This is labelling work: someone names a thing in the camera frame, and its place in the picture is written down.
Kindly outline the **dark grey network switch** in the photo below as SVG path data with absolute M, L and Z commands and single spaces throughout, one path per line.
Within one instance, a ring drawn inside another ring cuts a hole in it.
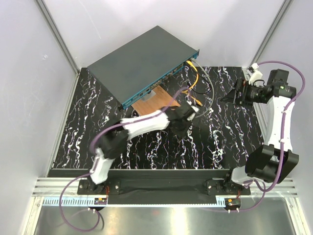
M 123 110 L 198 55 L 198 50 L 155 26 L 87 68 Z

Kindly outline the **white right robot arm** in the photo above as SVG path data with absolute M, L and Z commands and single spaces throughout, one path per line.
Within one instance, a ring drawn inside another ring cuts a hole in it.
M 234 88 L 221 101 L 242 107 L 265 104 L 268 124 L 264 143 L 249 155 L 245 166 L 231 169 L 222 181 L 222 188 L 228 194 L 256 180 L 274 187 L 299 162 L 299 156 L 293 153 L 290 138 L 296 88 L 288 85 L 289 72 L 272 70 L 267 84 L 263 86 L 255 85 L 263 76 L 255 66 L 249 67 L 247 73 L 248 77 L 237 79 Z

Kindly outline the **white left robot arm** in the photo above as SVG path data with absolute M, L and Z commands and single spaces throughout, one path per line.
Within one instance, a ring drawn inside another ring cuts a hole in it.
M 97 134 L 89 146 L 90 152 L 95 155 L 95 162 L 89 171 L 89 189 L 96 194 L 105 190 L 111 165 L 128 141 L 167 128 L 183 139 L 198 111 L 199 108 L 190 104 L 163 107 L 148 115 L 122 118 Z

